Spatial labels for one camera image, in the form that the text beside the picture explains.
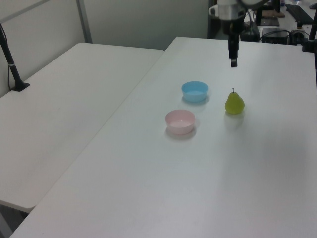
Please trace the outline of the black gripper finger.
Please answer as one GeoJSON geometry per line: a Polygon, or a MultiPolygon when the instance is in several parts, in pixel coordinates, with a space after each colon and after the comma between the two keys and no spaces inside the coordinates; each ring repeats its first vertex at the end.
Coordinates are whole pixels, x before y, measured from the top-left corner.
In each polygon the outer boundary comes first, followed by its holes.
{"type": "Polygon", "coordinates": [[[239,36],[229,35],[228,50],[231,67],[237,67],[238,51],[239,51],[239,36]]]}

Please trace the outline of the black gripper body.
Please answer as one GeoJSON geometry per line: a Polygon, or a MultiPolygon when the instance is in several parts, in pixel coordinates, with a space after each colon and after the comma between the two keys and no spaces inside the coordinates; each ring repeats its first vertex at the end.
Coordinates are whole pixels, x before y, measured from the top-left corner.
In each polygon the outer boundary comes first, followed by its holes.
{"type": "Polygon", "coordinates": [[[244,18],[222,20],[222,31],[227,36],[239,37],[244,31],[244,18]]]}

